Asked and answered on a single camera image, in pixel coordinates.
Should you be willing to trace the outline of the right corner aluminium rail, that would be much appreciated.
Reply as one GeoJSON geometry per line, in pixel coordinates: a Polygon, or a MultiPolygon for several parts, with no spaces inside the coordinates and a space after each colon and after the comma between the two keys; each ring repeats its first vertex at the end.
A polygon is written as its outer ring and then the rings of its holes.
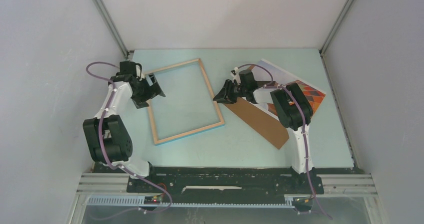
{"type": "Polygon", "coordinates": [[[340,27],[342,26],[343,21],[345,20],[345,18],[347,17],[347,15],[349,14],[349,11],[351,10],[351,8],[353,7],[354,3],[356,0],[346,0],[339,15],[336,18],[336,21],[334,22],[332,28],[330,29],[329,34],[327,35],[327,37],[325,38],[325,41],[323,43],[323,45],[321,46],[319,53],[320,55],[323,57],[328,48],[330,47],[333,39],[335,38],[336,34],[338,33],[340,27]]]}

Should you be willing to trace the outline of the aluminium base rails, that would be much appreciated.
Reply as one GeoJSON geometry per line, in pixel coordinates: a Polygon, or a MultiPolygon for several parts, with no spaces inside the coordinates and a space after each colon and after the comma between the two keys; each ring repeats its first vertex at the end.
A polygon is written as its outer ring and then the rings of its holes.
{"type": "Polygon", "coordinates": [[[147,181],[122,171],[81,176],[69,223],[82,223],[89,204],[132,206],[142,211],[171,207],[298,208],[314,196],[360,197],[371,223],[386,223],[374,180],[354,168],[314,168],[311,176],[290,168],[158,167],[147,181]]]}

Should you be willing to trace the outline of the left corner aluminium rail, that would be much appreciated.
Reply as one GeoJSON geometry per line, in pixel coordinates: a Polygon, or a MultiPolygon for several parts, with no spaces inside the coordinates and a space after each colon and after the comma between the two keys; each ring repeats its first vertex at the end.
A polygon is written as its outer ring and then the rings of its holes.
{"type": "Polygon", "coordinates": [[[113,22],[113,19],[109,13],[109,11],[107,10],[107,7],[104,3],[103,0],[92,0],[95,7],[97,8],[97,11],[99,12],[100,16],[102,17],[107,29],[109,30],[109,32],[111,33],[115,43],[118,45],[120,52],[122,53],[123,57],[125,59],[128,59],[129,55],[130,55],[130,51],[128,50],[128,48],[126,47],[126,45],[124,44],[124,41],[121,37],[121,35],[119,34],[119,31],[116,27],[116,25],[113,22]]]}

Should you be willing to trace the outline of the corner aluminium rail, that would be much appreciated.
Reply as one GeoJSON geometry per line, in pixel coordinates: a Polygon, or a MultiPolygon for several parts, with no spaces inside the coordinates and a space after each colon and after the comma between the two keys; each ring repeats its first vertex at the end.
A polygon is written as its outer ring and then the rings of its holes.
{"type": "Polygon", "coordinates": [[[122,53],[123,57],[125,59],[128,59],[129,55],[130,55],[130,51],[128,50],[128,48],[126,47],[126,45],[124,44],[124,41],[121,37],[121,35],[119,34],[119,31],[116,27],[116,25],[113,22],[113,19],[109,13],[109,11],[107,10],[107,7],[104,3],[103,0],[92,0],[95,7],[97,8],[97,11],[99,12],[100,16],[102,17],[107,29],[109,30],[109,32],[111,33],[115,43],[118,45],[120,52],[122,53]]]}
{"type": "Polygon", "coordinates": [[[333,39],[335,38],[336,34],[338,33],[340,27],[342,26],[343,21],[345,20],[345,18],[347,17],[347,15],[349,14],[349,11],[351,10],[351,8],[353,7],[354,3],[356,0],[346,0],[339,15],[336,18],[336,21],[334,22],[332,28],[330,29],[329,34],[327,35],[327,37],[325,38],[325,41],[323,43],[323,45],[321,46],[319,53],[320,55],[323,57],[328,48],[330,47],[333,39]]]}

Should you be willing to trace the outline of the brown frame backing board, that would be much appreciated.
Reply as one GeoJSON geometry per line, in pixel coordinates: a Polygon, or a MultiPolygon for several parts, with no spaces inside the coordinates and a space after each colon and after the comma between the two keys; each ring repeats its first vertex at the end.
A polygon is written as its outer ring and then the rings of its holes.
{"type": "Polygon", "coordinates": [[[238,98],[236,103],[225,106],[276,149],[281,149],[288,141],[288,131],[279,122],[271,101],[252,104],[243,97],[238,98]]]}

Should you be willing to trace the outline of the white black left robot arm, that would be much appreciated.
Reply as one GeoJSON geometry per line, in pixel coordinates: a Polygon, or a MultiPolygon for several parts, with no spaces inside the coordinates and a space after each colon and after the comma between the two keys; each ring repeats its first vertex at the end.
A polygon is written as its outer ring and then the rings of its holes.
{"type": "Polygon", "coordinates": [[[158,186],[158,178],[150,174],[153,166],[148,161],[132,156],[133,142],[120,114],[129,102],[138,109],[146,108],[151,99],[165,94],[155,75],[145,75],[141,64],[122,61],[118,69],[106,79],[108,92],[100,110],[93,118],[84,120],[84,135],[94,162],[139,178],[139,186],[152,192],[158,186]]]}

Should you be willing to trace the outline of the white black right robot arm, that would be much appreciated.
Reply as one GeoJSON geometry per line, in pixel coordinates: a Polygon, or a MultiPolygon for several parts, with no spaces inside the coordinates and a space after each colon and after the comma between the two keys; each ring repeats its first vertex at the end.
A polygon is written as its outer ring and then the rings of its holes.
{"type": "Polygon", "coordinates": [[[274,80],[258,81],[251,69],[233,73],[234,78],[225,80],[213,101],[224,104],[277,149],[292,137],[291,167],[298,175],[291,178],[291,187],[295,192],[305,192],[311,186],[305,174],[314,166],[308,145],[313,116],[308,99],[296,82],[281,85],[274,80]]]}

